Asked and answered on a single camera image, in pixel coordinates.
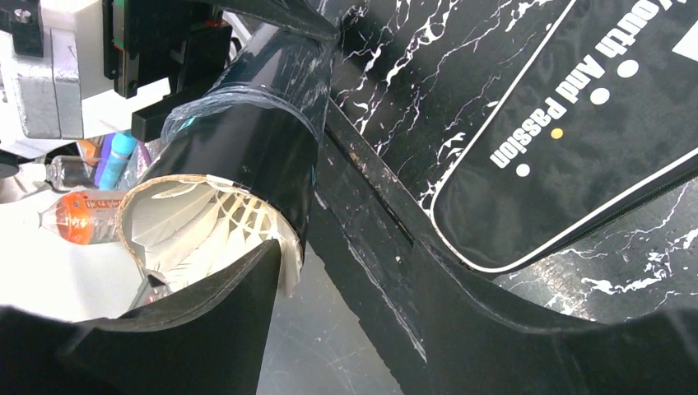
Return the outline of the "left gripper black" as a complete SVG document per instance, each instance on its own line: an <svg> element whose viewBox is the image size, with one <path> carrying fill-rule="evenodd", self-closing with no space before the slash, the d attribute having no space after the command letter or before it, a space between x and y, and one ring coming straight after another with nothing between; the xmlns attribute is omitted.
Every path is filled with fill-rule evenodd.
<svg viewBox="0 0 698 395"><path fill-rule="evenodd" d="M138 141L158 139L173 109L200 99L223 71L233 29L221 8L314 40L339 39L338 28L306 1L103 1L104 74L115 92L130 99L167 79L174 93L133 113Z"/></svg>

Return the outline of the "white shuttlecock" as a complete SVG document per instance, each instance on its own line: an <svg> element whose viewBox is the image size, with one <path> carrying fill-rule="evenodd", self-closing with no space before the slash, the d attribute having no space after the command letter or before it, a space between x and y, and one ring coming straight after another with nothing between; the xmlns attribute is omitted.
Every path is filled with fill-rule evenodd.
<svg viewBox="0 0 698 395"><path fill-rule="evenodd" d="M173 292L268 240L281 248L279 293L291 296L300 281L304 245L291 224L248 189L216 177L167 176L138 185L119 207L118 233L137 265Z"/></svg>

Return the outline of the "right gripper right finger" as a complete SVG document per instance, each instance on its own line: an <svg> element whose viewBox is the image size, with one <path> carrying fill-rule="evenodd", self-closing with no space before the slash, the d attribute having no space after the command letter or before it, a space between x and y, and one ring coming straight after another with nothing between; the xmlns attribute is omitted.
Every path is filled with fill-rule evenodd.
<svg viewBox="0 0 698 395"><path fill-rule="evenodd" d="M697 312L613 325L524 300L462 266L336 105L309 241L406 394L694 394Z"/></svg>

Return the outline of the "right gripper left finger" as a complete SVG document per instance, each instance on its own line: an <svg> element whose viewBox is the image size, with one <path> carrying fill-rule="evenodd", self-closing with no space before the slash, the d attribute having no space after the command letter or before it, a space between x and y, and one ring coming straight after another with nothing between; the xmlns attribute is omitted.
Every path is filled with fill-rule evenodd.
<svg viewBox="0 0 698 395"><path fill-rule="evenodd" d="M254 394L281 248L261 243L229 267L119 318L66 323L1 310L4 394Z"/></svg>

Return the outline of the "black shuttlecock tube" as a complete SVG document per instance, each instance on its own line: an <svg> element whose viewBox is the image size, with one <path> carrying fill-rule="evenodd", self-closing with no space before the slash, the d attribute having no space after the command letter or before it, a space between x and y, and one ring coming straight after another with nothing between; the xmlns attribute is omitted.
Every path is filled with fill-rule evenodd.
<svg viewBox="0 0 698 395"><path fill-rule="evenodd" d="M286 218L305 257L334 52L262 26L205 95L173 109L162 150L132 189L167 176L232 182Z"/></svg>

